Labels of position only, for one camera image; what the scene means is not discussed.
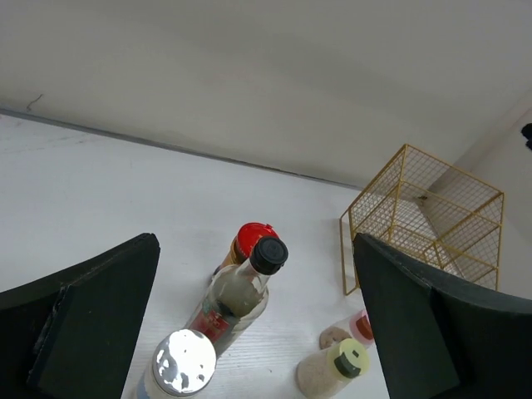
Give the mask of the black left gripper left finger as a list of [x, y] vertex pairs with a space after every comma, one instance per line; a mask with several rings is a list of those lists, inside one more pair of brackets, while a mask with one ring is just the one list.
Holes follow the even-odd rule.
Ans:
[[1, 294], [3, 398], [119, 398], [160, 258], [143, 233]]

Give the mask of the silver lid white granule jar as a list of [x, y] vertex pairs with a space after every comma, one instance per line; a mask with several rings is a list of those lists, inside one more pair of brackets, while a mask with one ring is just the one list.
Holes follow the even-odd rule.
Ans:
[[203, 333], [174, 331], [157, 345], [131, 397], [191, 398], [209, 385], [216, 365], [214, 346]]

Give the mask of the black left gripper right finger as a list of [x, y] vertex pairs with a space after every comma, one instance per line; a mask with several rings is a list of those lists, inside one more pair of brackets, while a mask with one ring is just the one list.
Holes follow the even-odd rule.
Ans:
[[529, 398], [531, 301], [417, 261], [370, 234], [353, 260], [391, 398]]

